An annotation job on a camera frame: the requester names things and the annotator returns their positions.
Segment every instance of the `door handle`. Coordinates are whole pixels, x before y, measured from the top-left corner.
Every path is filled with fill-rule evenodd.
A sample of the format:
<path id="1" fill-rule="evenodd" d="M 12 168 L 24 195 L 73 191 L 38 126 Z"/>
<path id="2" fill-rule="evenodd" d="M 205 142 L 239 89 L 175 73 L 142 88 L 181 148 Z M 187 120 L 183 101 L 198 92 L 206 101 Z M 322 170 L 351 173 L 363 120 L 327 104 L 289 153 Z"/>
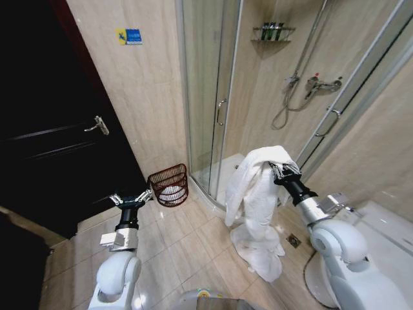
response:
<path id="1" fill-rule="evenodd" d="M 331 112 L 336 114 L 336 119 L 333 121 L 333 124 L 331 124 L 330 128 L 327 129 L 327 131 L 324 134 L 319 134 L 318 132 L 315 134 L 316 137 L 325 137 L 332 129 L 334 126 L 336 126 L 336 123 L 338 122 L 338 120 L 340 119 L 341 116 L 341 111 L 336 110 L 336 109 L 332 109 Z"/>
<path id="2" fill-rule="evenodd" d="M 100 128 L 102 133 L 105 136 L 109 135 L 109 129 L 108 129 L 108 127 L 106 127 L 105 122 L 103 121 L 102 117 L 100 117 L 98 115 L 95 116 L 95 122 L 96 122 L 96 125 L 94 125 L 93 127 L 90 127 L 90 128 L 83 129 L 83 131 L 92 131 L 92 130 L 95 130 L 96 128 Z"/>
<path id="3" fill-rule="evenodd" d="M 219 120 L 219 111 L 221 110 L 222 104 L 223 104 L 223 103 L 226 103 L 226 102 L 227 102 L 227 100 L 226 100 L 226 99 L 224 99 L 224 100 L 222 100 L 222 101 L 220 101 L 220 102 L 218 103 L 218 110 L 217 110 L 217 124 L 218 124 L 219 126 L 223 126 L 223 125 L 224 125 L 224 123 L 223 123 L 222 121 L 220 121 L 220 120 Z"/>

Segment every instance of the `trash can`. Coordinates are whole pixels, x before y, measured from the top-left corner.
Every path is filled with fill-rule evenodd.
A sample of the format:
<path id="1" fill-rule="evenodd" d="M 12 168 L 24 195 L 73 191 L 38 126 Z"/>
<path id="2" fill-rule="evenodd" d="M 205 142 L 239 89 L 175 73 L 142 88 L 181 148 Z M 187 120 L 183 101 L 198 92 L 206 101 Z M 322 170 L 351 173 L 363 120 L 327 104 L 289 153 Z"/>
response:
<path id="1" fill-rule="evenodd" d="M 188 198 L 188 178 L 183 163 L 148 177 L 158 202 L 165 207 L 176 207 Z"/>

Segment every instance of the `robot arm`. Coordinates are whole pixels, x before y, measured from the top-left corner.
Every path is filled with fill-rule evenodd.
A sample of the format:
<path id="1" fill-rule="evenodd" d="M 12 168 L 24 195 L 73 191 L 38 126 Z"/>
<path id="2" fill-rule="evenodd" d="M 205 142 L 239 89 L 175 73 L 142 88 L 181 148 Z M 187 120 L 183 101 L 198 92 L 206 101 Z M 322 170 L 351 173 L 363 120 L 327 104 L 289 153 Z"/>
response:
<path id="1" fill-rule="evenodd" d="M 345 207 L 345 196 L 337 193 L 318 202 L 299 173 L 288 166 L 282 172 L 274 172 L 274 183 L 284 186 L 299 208 L 311 244 L 323 257 L 340 309 L 410 309 L 393 281 L 374 264 L 364 236 L 349 223 L 332 220 Z"/>
<path id="2" fill-rule="evenodd" d="M 141 260 L 136 256 L 138 245 L 137 211 L 152 198 L 146 190 L 138 197 L 112 195 L 110 199 L 122 210 L 115 232 L 102 235 L 101 245 L 115 252 L 102 263 L 97 272 L 97 284 L 90 301 L 91 310 L 129 310 L 135 283 L 141 273 Z"/>

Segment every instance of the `floor drain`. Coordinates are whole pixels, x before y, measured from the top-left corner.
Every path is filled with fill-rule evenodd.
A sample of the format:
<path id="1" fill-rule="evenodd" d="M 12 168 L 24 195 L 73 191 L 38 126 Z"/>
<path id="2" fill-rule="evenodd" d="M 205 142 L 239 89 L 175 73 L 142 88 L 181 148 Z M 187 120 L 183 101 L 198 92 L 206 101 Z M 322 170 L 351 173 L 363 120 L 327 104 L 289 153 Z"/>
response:
<path id="1" fill-rule="evenodd" d="M 293 234 L 291 234 L 290 236 L 287 237 L 287 241 L 290 243 L 290 245 L 292 245 L 295 249 L 297 249 L 298 245 L 301 244 L 301 241 L 299 241 L 299 239 L 294 236 Z"/>

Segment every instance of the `shower faucet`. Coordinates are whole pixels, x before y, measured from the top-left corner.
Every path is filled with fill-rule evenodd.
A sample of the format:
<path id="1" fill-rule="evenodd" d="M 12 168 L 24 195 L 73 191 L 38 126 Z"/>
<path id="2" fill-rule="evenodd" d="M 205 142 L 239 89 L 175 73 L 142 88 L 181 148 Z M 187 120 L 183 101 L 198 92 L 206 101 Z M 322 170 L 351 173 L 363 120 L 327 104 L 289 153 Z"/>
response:
<path id="1" fill-rule="evenodd" d="M 327 83 L 320 80 L 317 76 L 313 76 L 307 81 L 307 85 L 310 87 L 310 91 L 305 96 L 304 100 L 310 100 L 321 89 L 336 92 L 342 86 L 342 82 L 340 81 L 341 78 L 342 77 L 340 76 L 335 81 Z"/>

